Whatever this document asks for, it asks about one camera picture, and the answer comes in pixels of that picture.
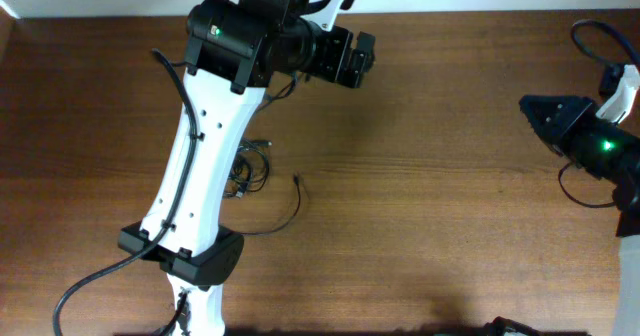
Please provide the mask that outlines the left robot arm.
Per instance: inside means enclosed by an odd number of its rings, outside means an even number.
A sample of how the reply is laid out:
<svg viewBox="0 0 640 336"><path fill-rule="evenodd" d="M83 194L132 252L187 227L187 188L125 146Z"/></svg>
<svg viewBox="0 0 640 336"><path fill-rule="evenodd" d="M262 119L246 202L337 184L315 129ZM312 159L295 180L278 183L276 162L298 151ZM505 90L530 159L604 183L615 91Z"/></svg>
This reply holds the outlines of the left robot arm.
<svg viewBox="0 0 640 336"><path fill-rule="evenodd" d="M122 229L119 247L167 274L175 314L165 335L221 335L223 285L244 238L219 222L223 192L245 129L275 73L357 88L375 39L338 27L354 0L204 0L190 12L183 109L157 197Z"/></svg>

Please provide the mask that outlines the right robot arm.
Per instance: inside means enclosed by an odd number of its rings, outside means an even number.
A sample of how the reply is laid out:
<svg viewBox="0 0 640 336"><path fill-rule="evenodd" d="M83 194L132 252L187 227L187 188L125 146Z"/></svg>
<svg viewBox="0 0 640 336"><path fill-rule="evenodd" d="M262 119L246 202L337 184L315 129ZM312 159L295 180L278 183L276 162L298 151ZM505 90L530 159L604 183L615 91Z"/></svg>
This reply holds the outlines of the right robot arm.
<svg viewBox="0 0 640 336"><path fill-rule="evenodd" d="M639 333L639 138L596 116L597 104L579 96L525 95L519 101L538 138L552 152L615 185L620 211L616 237L620 284L612 333Z"/></svg>

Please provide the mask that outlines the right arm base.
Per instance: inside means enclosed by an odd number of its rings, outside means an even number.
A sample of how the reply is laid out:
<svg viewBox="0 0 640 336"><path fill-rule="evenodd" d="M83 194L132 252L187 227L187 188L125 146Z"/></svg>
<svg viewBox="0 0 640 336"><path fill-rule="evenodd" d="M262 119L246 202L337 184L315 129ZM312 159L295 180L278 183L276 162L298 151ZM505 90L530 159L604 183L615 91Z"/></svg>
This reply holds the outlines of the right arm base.
<svg viewBox="0 0 640 336"><path fill-rule="evenodd" d="M482 334L484 336L539 336L540 332L511 319L496 317L483 327Z"/></svg>

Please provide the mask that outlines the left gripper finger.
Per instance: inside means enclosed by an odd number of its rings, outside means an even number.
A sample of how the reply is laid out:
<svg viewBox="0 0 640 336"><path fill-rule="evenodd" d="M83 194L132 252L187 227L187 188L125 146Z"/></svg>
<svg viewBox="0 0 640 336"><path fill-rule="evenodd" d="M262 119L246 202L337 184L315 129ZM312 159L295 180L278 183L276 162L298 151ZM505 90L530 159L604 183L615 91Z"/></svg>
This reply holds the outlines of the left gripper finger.
<svg viewBox="0 0 640 336"><path fill-rule="evenodd" d="M350 88L359 88L364 75L370 71L373 64L374 55L372 52L354 50L344 71L344 85Z"/></svg>
<svg viewBox="0 0 640 336"><path fill-rule="evenodd" d="M374 48L376 43L376 37L366 32L360 32L357 36L355 51L364 53L368 56L374 56Z"/></svg>

